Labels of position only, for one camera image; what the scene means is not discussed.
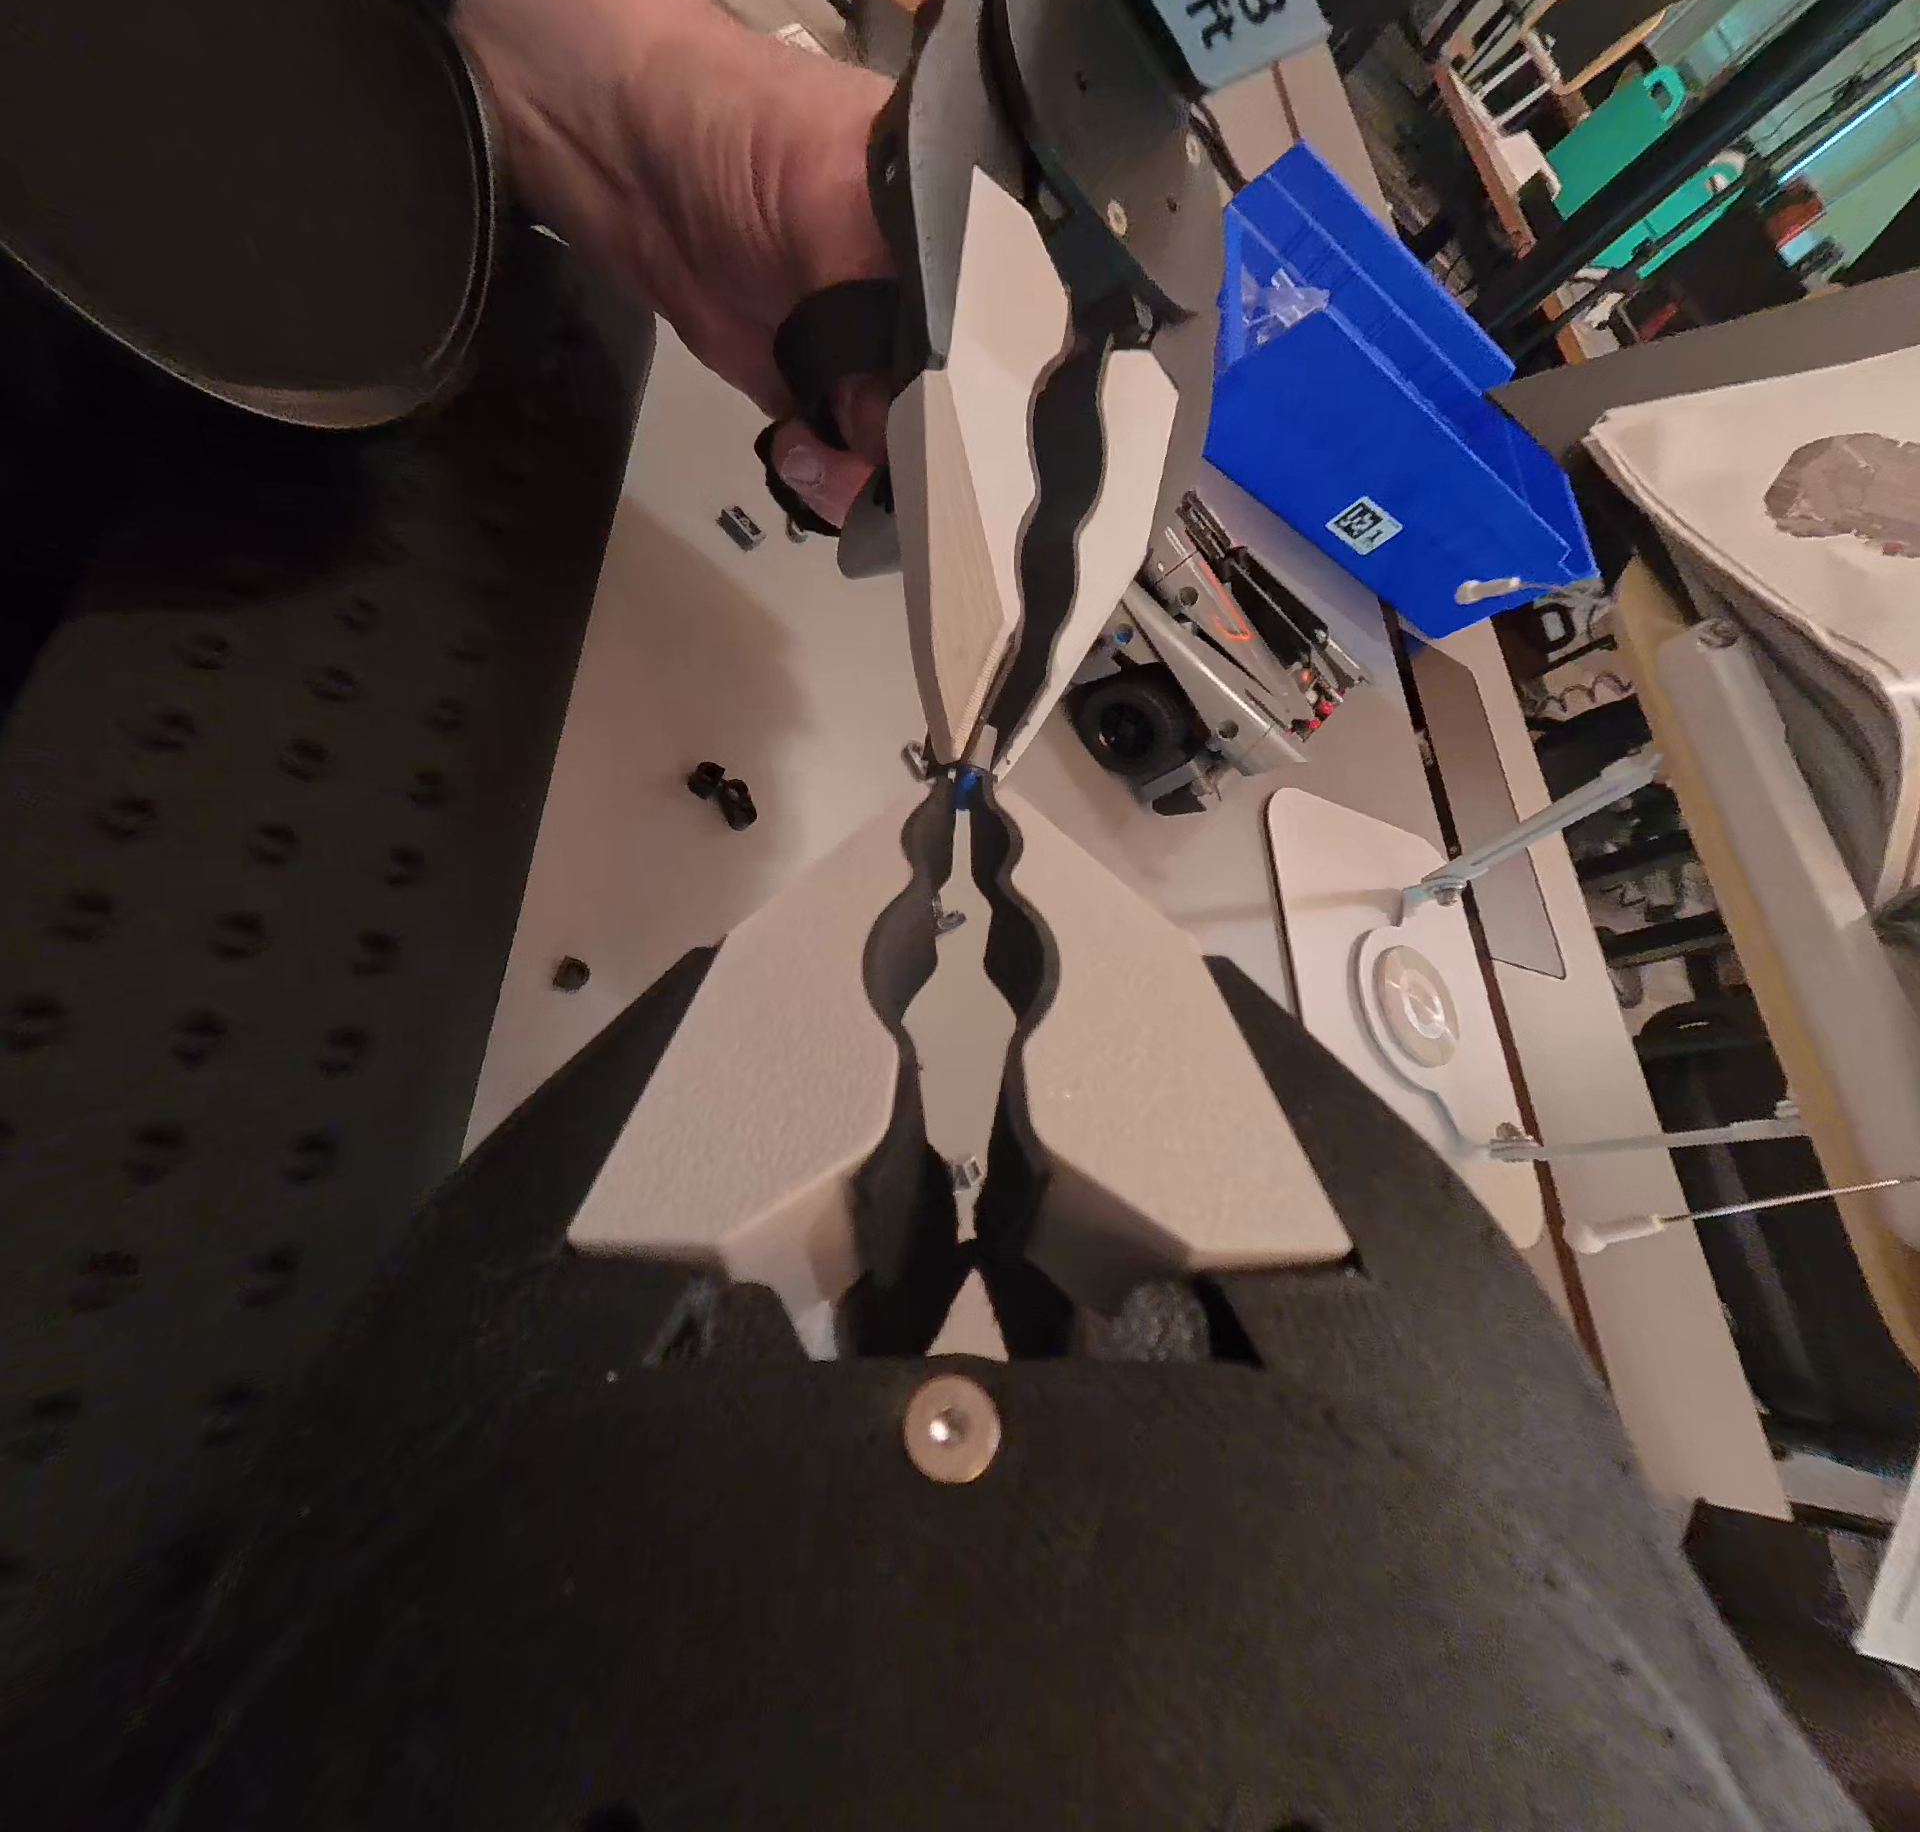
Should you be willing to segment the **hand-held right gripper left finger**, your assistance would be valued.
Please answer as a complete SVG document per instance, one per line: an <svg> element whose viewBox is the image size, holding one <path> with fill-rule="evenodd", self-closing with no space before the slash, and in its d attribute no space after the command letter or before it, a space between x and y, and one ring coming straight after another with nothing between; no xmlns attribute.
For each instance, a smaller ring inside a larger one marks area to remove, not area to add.
<svg viewBox="0 0 1920 1832"><path fill-rule="evenodd" d="M571 1251L765 1289L857 1354L932 1349L962 1244L903 1017L938 970L954 820L951 797L896 802L723 936Z"/></svg>

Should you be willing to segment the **blue storage bin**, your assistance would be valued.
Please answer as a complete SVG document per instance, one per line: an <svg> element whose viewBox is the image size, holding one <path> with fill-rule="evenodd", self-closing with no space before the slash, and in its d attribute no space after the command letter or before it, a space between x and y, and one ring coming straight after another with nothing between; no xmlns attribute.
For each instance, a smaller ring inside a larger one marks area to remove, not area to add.
<svg viewBox="0 0 1920 1832"><path fill-rule="evenodd" d="M1491 392L1516 369L1295 143L1221 211L1206 463L1426 638L1597 579L1570 476ZM1329 308L1243 350L1240 281Z"/></svg>

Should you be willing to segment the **green chair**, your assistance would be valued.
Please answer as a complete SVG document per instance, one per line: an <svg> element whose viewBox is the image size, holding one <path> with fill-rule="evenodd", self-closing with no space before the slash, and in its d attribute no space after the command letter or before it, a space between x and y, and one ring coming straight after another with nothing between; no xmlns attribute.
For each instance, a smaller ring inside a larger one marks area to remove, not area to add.
<svg viewBox="0 0 1920 1832"><path fill-rule="evenodd" d="M1552 209L1570 221L1612 180L1678 125L1694 90L1679 69L1619 78L1614 90L1572 133L1548 151L1556 180ZM1590 260L1594 268L1621 268L1646 244L1657 247L1651 265L1665 265L1727 211L1725 201L1748 174L1741 149L1720 151L1705 167L1669 191Z"/></svg>

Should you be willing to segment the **scattered small lego pieces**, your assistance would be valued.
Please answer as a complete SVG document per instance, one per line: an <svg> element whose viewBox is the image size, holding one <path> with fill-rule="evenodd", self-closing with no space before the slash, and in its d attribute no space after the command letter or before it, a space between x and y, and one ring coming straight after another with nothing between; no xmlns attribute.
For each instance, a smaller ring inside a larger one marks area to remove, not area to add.
<svg viewBox="0 0 1920 1832"><path fill-rule="evenodd" d="M914 790L899 582L615 510L524 891L515 1089Z"/></svg>

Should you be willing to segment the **grey lego car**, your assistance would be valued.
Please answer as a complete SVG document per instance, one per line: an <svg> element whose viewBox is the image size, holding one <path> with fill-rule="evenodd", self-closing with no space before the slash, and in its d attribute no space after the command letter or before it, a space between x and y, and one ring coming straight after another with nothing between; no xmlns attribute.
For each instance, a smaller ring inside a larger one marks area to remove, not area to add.
<svg viewBox="0 0 1920 1832"><path fill-rule="evenodd" d="M1230 777L1302 764L1371 675L1331 624L1185 492L1063 696L1106 774L1161 817L1215 807Z"/></svg>

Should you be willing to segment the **black metal frame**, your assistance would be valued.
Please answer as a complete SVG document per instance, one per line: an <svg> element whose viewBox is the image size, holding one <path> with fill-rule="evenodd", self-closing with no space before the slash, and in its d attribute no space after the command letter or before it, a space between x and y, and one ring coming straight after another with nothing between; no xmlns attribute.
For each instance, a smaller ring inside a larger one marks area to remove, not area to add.
<svg viewBox="0 0 1920 1832"><path fill-rule="evenodd" d="M1901 3L1808 4L1523 259L1480 285L1471 316L1481 333L1496 341L1509 338L1533 319L1548 294L1572 281L1700 167L1739 141Z"/></svg>

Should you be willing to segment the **lego instruction booklet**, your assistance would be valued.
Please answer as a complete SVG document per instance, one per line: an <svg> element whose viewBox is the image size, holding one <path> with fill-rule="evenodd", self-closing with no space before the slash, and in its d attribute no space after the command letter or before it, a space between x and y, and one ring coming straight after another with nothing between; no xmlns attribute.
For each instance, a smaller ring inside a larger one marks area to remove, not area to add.
<svg viewBox="0 0 1920 1832"><path fill-rule="evenodd" d="M1916 893L1918 353L1632 405L1590 457L1757 648L1870 909Z"/></svg>

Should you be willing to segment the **black perforated board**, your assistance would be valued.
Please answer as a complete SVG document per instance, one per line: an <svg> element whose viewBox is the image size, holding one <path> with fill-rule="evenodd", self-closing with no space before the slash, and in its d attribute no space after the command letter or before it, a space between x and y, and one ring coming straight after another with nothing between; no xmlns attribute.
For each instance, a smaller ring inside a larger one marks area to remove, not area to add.
<svg viewBox="0 0 1920 1832"><path fill-rule="evenodd" d="M522 229L411 420L68 420L4 723L4 1829L85 1804L462 1156L651 357Z"/></svg>

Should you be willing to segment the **person's left hand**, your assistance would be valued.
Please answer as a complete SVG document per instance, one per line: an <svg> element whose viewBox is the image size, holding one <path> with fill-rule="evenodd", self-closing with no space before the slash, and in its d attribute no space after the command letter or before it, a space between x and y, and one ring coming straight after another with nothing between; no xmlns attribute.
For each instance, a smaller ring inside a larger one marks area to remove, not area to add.
<svg viewBox="0 0 1920 1832"><path fill-rule="evenodd" d="M541 221L601 263L774 424L774 475L842 525L885 453L885 380L799 417L774 338L815 292L894 265L867 180L890 89L714 0L452 0Z"/></svg>

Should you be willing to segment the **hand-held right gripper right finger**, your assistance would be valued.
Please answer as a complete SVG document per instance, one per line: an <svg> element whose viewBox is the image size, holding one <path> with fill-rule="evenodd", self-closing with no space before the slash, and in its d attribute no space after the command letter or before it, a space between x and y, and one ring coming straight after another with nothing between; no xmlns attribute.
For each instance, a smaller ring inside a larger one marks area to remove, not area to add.
<svg viewBox="0 0 1920 1832"><path fill-rule="evenodd" d="M971 802L1014 1026L973 1262L1010 1357L1141 1289L1324 1270L1348 1228L1196 940L1012 790Z"/></svg>

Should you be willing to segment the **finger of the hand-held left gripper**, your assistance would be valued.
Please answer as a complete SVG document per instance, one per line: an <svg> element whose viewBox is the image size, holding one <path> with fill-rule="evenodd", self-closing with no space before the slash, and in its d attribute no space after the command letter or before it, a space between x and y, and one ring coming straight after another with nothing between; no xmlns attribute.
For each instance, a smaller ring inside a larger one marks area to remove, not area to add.
<svg viewBox="0 0 1920 1832"><path fill-rule="evenodd" d="M1070 297L1040 226L976 168L950 345L885 417L908 645L938 764L959 764L1014 660L1017 546L1040 496L1035 412L1071 355Z"/></svg>
<svg viewBox="0 0 1920 1832"><path fill-rule="evenodd" d="M1135 579L1160 503L1179 392L1147 350L1101 349L1040 395L1037 496L1020 531L1020 637L987 723L1012 770Z"/></svg>

